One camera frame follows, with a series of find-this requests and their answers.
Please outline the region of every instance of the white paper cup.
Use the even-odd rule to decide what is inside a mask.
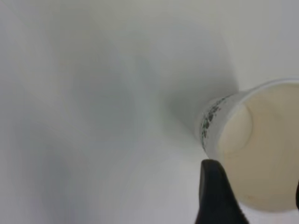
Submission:
[[[299,78],[274,80],[247,91],[211,100],[195,120],[195,136],[210,159],[219,159],[218,143],[227,122],[251,96],[281,84],[299,84]]]

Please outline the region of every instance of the printed design on cup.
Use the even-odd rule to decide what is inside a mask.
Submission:
[[[210,127],[211,123],[213,122],[213,119],[217,116],[217,112],[221,110],[220,104],[226,103],[226,99],[228,97],[230,97],[230,95],[217,100],[216,103],[214,103],[211,106],[208,113],[204,114],[204,118],[201,122],[201,137],[200,137],[204,150],[206,148],[206,139],[208,137],[209,127]]]

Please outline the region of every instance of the white surface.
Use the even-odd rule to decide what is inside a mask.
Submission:
[[[185,127],[298,74],[298,4],[0,2],[1,223],[193,223],[205,154]]]

